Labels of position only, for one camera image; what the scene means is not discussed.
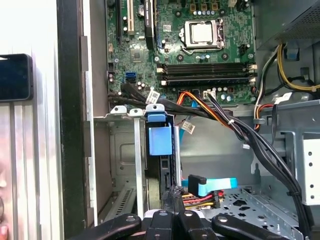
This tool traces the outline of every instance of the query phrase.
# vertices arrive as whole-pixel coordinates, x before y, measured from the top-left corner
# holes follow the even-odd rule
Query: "metal bracket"
[[[245,200],[251,202],[257,209],[262,211],[266,217],[277,223],[278,234],[286,235],[293,240],[304,240],[303,234],[295,227],[299,224],[286,213],[271,205],[267,200],[259,195],[252,195],[246,190],[242,190]]]
[[[146,113],[158,113],[158,112],[165,112],[165,106],[163,104],[148,104],[145,107]]]

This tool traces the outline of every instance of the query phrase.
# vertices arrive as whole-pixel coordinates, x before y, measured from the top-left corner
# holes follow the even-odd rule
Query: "wire bundle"
[[[182,198],[184,198],[183,204],[187,209],[191,207],[194,208],[194,207],[212,206],[214,205],[213,197],[214,196],[212,194],[208,194],[207,196],[202,198],[195,197],[192,194],[186,194],[182,196]]]
[[[130,84],[123,84],[121,91],[126,93],[129,98],[110,96],[109,100],[118,100],[119,103],[131,104],[136,107],[146,106],[146,97],[136,91]],[[185,96],[191,97],[192,100],[198,103],[199,107],[181,106]],[[311,225],[313,225],[313,217],[310,209],[302,204],[301,187],[286,163],[273,146],[254,129],[236,117],[227,114],[212,96],[209,95],[208,100],[212,103],[214,109],[211,109],[204,101],[190,92],[183,92],[177,104],[164,98],[159,98],[157,103],[163,104],[168,113],[208,118],[218,121],[223,126],[233,130],[240,140],[250,145],[261,164],[287,187],[288,195],[292,196],[294,201],[299,229],[305,237],[309,236]]]

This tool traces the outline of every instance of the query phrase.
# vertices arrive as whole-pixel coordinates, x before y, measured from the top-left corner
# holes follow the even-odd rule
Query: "blue plastic tab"
[[[234,189],[238,187],[238,181],[235,177],[221,178],[221,179],[207,179],[206,184],[199,184],[198,195],[204,197],[212,191],[218,191],[223,189]]]
[[[149,128],[151,156],[172,155],[172,130],[170,126]]]
[[[164,113],[149,113],[147,120],[149,123],[159,123],[166,121],[166,115]]]

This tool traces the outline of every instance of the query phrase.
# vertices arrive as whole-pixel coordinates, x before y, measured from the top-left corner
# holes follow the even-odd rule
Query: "label sticker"
[[[279,103],[281,103],[281,102],[288,101],[288,100],[290,99],[291,95],[292,95],[292,92],[287,92],[287,93],[285,93],[283,96],[278,97],[278,98],[275,100],[274,104],[279,104]]]
[[[184,121],[182,124],[181,129],[187,131],[189,134],[192,134],[195,130],[195,125],[193,125],[191,122]]]
[[[145,103],[146,104],[156,104],[159,97],[160,97],[160,93],[158,93],[158,92],[156,92],[154,90],[151,90],[149,92],[148,97],[146,98]]]
[[[249,150],[249,149],[250,149],[250,146],[249,146],[248,144],[243,144],[243,145],[242,145],[242,148],[243,148],[243,149],[248,149],[248,150]]]

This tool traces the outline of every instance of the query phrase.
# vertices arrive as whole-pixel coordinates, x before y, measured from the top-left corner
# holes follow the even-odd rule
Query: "black ram slot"
[[[115,10],[116,10],[116,39],[119,43],[119,45],[121,45],[121,33],[122,33],[122,29],[121,29],[121,0],[115,0]]]
[[[247,84],[257,76],[251,66],[246,63],[163,64],[157,66],[164,70],[157,79],[163,87]]]

